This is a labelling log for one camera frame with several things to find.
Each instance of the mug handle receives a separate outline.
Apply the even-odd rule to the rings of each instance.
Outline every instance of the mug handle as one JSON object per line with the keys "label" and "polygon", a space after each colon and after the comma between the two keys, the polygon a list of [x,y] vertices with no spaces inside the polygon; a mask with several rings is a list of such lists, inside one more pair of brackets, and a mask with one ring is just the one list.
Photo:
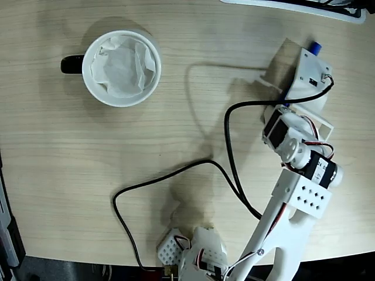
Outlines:
{"label": "mug handle", "polygon": [[65,74],[82,74],[83,54],[65,57],[61,60],[60,69]]}

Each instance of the white tissue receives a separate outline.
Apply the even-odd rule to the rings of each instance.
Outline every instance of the white tissue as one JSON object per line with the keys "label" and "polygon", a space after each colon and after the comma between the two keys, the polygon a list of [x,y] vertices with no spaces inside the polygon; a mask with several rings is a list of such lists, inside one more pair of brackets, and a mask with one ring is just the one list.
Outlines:
{"label": "white tissue", "polygon": [[116,36],[99,47],[91,73],[109,95],[129,98],[150,85],[156,73],[155,59],[145,43],[131,36]]}

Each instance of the wooden table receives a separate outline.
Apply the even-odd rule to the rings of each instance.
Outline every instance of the wooden table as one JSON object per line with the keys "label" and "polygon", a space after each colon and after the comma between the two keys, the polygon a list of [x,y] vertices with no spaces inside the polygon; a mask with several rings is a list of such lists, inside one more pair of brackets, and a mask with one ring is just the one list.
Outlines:
{"label": "wooden table", "polygon": [[[96,101],[59,70],[109,30],[141,28],[159,42],[163,74],[132,108]],[[267,99],[311,39],[334,67],[324,116],[335,125],[345,179],[309,240],[305,259],[375,250],[375,17],[364,25],[219,0],[17,0],[0,10],[0,149],[11,207],[28,255],[135,265],[111,209],[120,188],[213,155],[228,171],[223,115]],[[262,108],[231,117],[241,181],[263,212],[281,172],[260,139]],[[145,265],[171,226],[214,225],[235,261],[257,220],[215,167],[202,166],[119,199]],[[263,262],[271,262],[268,256]]]}

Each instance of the white cup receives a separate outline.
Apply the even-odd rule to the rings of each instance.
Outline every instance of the white cup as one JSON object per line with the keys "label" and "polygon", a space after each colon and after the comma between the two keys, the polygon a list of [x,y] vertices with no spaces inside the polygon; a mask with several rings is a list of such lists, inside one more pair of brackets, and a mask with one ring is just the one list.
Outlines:
{"label": "white cup", "polygon": [[[133,97],[114,97],[109,95],[107,89],[94,81],[91,73],[91,64],[99,47],[109,38],[119,35],[127,35],[144,42],[155,58],[156,73],[155,77],[143,92]],[[147,99],[156,89],[162,74],[162,58],[160,48],[156,40],[147,32],[142,30],[116,30],[108,32],[92,42],[85,55],[76,55],[63,58],[61,61],[61,71],[65,74],[82,74],[83,81],[89,92],[99,101],[112,107],[131,107]]]}

